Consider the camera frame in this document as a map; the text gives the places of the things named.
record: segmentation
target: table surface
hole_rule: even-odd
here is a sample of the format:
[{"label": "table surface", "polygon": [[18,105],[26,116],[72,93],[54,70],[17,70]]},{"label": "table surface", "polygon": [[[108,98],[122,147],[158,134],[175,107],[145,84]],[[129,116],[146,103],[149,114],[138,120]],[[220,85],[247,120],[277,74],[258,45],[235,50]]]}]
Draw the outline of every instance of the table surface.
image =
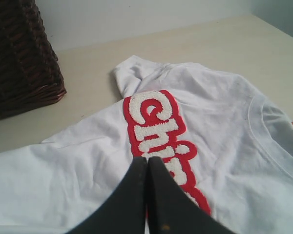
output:
[{"label": "table surface", "polygon": [[0,121],[0,152],[39,143],[121,99],[111,70],[131,55],[198,62],[243,75],[293,119],[293,38],[255,16],[57,53],[67,94],[57,104]]}]

